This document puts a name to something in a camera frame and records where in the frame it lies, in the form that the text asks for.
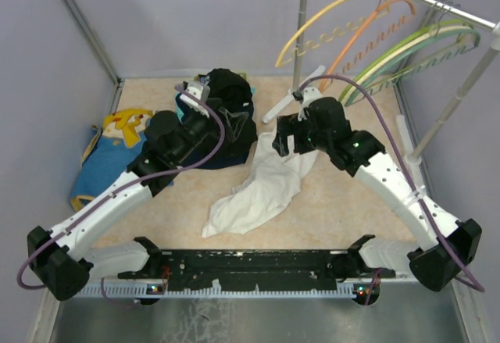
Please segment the black t-shirt white trim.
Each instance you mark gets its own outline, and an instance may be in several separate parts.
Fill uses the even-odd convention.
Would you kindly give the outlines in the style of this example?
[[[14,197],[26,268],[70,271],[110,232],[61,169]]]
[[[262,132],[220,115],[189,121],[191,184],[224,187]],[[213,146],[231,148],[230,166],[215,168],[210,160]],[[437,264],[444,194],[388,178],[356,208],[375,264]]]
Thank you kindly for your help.
[[[214,69],[205,75],[199,74],[195,79],[208,85],[209,97],[220,98],[232,113],[241,112],[236,110],[237,104],[252,103],[254,106],[250,84],[229,69]]]

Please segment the dark navy t-shirt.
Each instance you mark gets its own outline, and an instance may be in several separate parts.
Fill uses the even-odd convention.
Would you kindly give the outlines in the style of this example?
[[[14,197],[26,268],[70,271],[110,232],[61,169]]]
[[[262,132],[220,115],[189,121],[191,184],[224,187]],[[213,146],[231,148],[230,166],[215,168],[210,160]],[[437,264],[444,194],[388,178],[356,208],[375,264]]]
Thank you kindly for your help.
[[[201,170],[219,170],[231,166],[237,166],[246,163],[252,144],[257,139],[256,124],[252,119],[254,106],[252,103],[237,104],[237,111],[248,113],[248,119],[245,121],[241,130],[241,136],[235,141],[230,142],[228,135],[218,152],[207,162],[200,165]],[[182,163],[183,167],[199,162],[214,149],[218,142],[218,126],[216,134],[209,135]]]

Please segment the teal t-shirt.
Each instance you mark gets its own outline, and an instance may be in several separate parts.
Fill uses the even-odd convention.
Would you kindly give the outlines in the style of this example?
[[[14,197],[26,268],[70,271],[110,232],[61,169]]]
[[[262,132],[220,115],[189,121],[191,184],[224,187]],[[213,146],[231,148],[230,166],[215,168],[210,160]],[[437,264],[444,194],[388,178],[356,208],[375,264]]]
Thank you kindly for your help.
[[[181,121],[183,116],[184,116],[184,112],[181,109],[176,109],[176,114],[177,114],[178,120]]]

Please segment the off-white t-shirt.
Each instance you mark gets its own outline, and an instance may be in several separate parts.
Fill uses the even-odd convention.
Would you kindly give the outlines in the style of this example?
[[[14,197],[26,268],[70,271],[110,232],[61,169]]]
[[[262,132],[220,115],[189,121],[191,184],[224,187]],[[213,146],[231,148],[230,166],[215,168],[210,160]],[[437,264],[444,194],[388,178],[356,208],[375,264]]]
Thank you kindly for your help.
[[[247,234],[281,214],[301,192],[319,153],[280,157],[272,148],[275,134],[259,135],[248,178],[211,206],[203,238]]]

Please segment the orange hanger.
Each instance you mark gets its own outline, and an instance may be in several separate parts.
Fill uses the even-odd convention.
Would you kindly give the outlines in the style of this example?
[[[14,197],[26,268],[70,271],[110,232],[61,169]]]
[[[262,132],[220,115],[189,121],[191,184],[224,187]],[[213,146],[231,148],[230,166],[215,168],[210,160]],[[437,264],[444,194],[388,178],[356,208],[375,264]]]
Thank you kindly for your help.
[[[417,14],[412,0],[377,0],[374,10],[359,20],[352,35],[325,70],[330,73],[347,73],[362,62],[393,34],[411,22]]]

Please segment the yellow hanger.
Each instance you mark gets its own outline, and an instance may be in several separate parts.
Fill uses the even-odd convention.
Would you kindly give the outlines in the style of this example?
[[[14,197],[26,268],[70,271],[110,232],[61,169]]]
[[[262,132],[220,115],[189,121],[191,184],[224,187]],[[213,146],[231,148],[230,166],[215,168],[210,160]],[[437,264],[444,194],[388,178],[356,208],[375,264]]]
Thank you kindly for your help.
[[[306,0],[300,21],[301,0],[278,0],[273,18],[277,36],[270,42],[270,65],[280,73],[290,73],[296,56],[307,70],[330,64],[364,20],[387,1]]]

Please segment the mint green hanger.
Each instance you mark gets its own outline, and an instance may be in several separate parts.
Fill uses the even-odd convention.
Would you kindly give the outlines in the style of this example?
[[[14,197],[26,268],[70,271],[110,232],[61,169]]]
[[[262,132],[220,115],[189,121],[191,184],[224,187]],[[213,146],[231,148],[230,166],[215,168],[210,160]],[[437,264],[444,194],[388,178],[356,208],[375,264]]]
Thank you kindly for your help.
[[[461,56],[480,45],[480,31],[461,20],[443,20],[411,34],[371,62],[355,82],[370,95]]]

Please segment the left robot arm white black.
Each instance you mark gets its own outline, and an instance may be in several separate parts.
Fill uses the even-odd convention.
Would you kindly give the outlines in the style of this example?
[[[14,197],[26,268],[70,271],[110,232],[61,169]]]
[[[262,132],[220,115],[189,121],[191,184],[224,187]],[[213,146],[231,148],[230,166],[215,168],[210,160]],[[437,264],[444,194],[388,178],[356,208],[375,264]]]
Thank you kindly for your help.
[[[157,276],[161,252],[147,238],[107,248],[95,248],[95,242],[188,170],[182,162],[207,137],[216,136],[216,146],[194,167],[211,159],[225,141],[238,139],[249,118],[246,111],[231,112],[218,98],[195,101],[185,121],[173,111],[158,111],[145,128],[141,153],[107,189],[60,224],[49,230],[35,227],[28,234],[28,258],[21,268],[31,269],[58,301],[72,298],[91,280],[123,273]]]

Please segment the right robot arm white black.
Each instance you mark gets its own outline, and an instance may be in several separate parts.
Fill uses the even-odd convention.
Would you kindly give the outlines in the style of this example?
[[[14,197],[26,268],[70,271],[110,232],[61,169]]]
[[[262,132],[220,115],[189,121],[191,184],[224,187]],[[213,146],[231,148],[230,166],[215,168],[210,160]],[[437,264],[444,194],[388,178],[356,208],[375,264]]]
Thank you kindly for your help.
[[[299,113],[277,117],[273,148],[281,156],[325,152],[339,170],[374,191],[405,224],[413,243],[367,237],[354,245],[349,268],[358,277],[375,269],[411,273],[425,288],[442,290],[474,259],[482,234],[473,219],[459,220],[411,180],[368,131],[353,130],[340,102],[308,101]]]

